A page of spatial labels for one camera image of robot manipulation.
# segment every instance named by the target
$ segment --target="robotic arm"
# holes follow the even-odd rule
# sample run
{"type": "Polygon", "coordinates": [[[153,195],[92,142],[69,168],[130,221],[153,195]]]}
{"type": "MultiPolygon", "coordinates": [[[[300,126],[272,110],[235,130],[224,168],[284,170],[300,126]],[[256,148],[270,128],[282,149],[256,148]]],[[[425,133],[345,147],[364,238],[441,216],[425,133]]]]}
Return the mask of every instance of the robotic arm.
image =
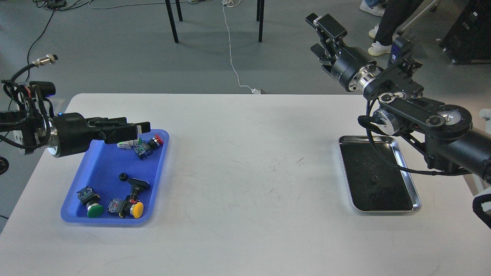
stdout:
{"type": "MultiPolygon", "coordinates": [[[[150,123],[128,123],[122,118],[84,118],[78,113],[55,115],[49,100],[56,92],[50,82],[30,82],[19,85],[17,77],[33,67],[54,63],[58,57],[47,55],[22,68],[9,80],[2,80],[3,90],[15,102],[18,110],[0,112],[0,133],[15,132],[15,141],[0,135],[0,140],[23,149],[25,154],[37,148],[48,148],[55,157],[85,152],[92,140],[106,144],[137,139],[138,134],[150,131],[150,123]],[[44,102],[49,103],[46,110],[44,102]]],[[[7,171],[7,159],[0,157],[0,174],[7,171]]]]}
{"type": "MultiPolygon", "coordinates": [[[[399,37],[394,41],[388,67],[382,69],[361,49],[344,44],[347,31],[329,14],[312,13],[306,21],[321,39],[311,51],[322,69],[346,91],[360,89],[367,99],[366,114],[358,117],[358,122],[367,130],[372,144],[372,132],[400,136],[423,155],[429,169],[439,171],[391,166],[428,175],[474,173],[491,183],[491,136],[472,128],[472,116],[465,108],[423,97],[423,87],[412,79],[422,64],[412,58],[408,40],[399,37]],[[371,113],[376,101],[379,108],[371,113]],[[418,141],[413,132],[422,133],[424,142],[418,141]]],[[[474,212],[491,228],[491,217],[481,208],[491,198],[481,198],[478,203],[476,199],[474,212]]]]}

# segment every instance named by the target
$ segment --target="chair leg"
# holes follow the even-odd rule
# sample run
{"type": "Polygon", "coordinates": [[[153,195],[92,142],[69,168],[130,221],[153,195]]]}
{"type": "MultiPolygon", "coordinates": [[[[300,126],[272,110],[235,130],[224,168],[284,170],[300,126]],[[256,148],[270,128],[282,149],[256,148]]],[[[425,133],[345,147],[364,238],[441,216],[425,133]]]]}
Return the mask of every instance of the chair leg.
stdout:
{"type": "Polygon", "coordinates": [[[183,21],[183,14],[181,12],[181,3],[179,0],[176,0],[176,7],[177,7],[177,16],[179,17],[179,21],[183,21]]]}
{"type": "Polygon", "coordinates": [[[172,29],[174,42],[179,43],[179,38],[177,37],[177,31],[176,31],[176,24],[174,23],[174,15],[172,15],[172,7],[170,6],[170,0],[165,0],[165,6],[167,7],[167,14],[169,15],[170,28],[172,29]]]}
{"type": "Polygon", "coordinates": [[[259,42],[263,42],[264,0],[259,1],[261,3],[259,10],[259,42]]]}
{"type": "Polygon", "coordinates": [[[257,0],[256,21],[259,22],[259,10],[261,9],[261,0],[257,0]]]}

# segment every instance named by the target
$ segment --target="metal tray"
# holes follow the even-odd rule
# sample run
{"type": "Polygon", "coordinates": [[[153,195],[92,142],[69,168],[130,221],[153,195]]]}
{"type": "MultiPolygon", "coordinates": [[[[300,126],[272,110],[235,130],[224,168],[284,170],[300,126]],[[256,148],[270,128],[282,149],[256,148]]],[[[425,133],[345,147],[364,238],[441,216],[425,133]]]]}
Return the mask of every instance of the metal tray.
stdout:
{"type": "MultiPolygon", "coordinates": [[[[376,147],[394,163],[406,167],[399,144],[392,137],[375,136],[376,147]]],[[[366,136],[342,136],[339,149],[353,206],[364,213],[406,213],[421,208],[409,173],[389,166],[366,136]]]]}

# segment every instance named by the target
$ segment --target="white sneaker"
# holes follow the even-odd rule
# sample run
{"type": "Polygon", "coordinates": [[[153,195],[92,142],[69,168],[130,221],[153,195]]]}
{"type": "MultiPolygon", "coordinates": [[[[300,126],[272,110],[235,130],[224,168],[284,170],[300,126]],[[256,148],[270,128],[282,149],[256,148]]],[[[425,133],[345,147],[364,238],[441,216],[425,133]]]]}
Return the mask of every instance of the white sneaker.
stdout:
{"type": "Polygon", "coordinates": [[[376,5],[375,7],[369,7],[364,0],[361,1],[360,10],[366,11],[375,16],[383,16],[383,13],[385,12],[385,9],[380,7],[379,5],[376,5]]]}
{"type": "MultiPolygon", "coordinates": [[[[377,35],[377,32],[379,31],[379,24],[375,25],[375,28],[371,29],[368,31],[368,36],[370,36],[371,38],[375,39],[375,36],[377,35]]],[[[396,40],[396,38],[398,38],[399,35],[398,34],[394,34],[392,36],[392,41],[396,40]]]]}
{"type": "Polygon", "coordinates": [[[368,48],[368,54],[370,54],[371,56],[390,54],[391,48],[392,48],[392,45],[384,46],[384,45],[380,44],[380,42],[375,41],[375,43],[372,43],[372,47],[368,48]]]}
{"type": "Polygon", "coordinates": [[[377,32],[378,31],[379,31],[379,24],[375,25],[375,28],[373,28],[373,29],[371,29],[371,30],[368,31],[368,36],[370,36],[371,38],[375,39],[375,36],[377,35],[377,32]]]}

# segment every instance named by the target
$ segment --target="blue tray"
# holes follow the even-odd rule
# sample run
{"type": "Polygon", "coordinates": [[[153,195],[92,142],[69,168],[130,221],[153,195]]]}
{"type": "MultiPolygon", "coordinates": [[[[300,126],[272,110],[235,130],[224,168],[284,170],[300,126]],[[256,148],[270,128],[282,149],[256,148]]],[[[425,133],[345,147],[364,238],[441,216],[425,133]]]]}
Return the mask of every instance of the blue tray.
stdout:
{"type": "Polygon", "coordinates": [[[147,221],[153,211],[165,152],[169,143],[169,134],[165,130],[156,129],[138,136],[148,141],[155,134],[161,137],[164,144],[143,160],[140,160],[132,149],[124,150],[115,144],[107,145],[104,141],[92,141],[61,207],[63,220],[66,222],[116,225],[140,224],[147,221]],[[119,180],[119,174],[122,172],[127,173],[131,178],[150,183],[150,190],[142,191],[139,195],[139,199],[144,205],[142,216],[139,219],[132,216],[120,218],[118,215],[104,211],[97,218],[88,218],[87,208],[78,200],[77,191],[85,186],[90,186],[101,197],[99,204],[107,209],[112,198],[125,199],[130,194],[130,184],[119,180]]]}

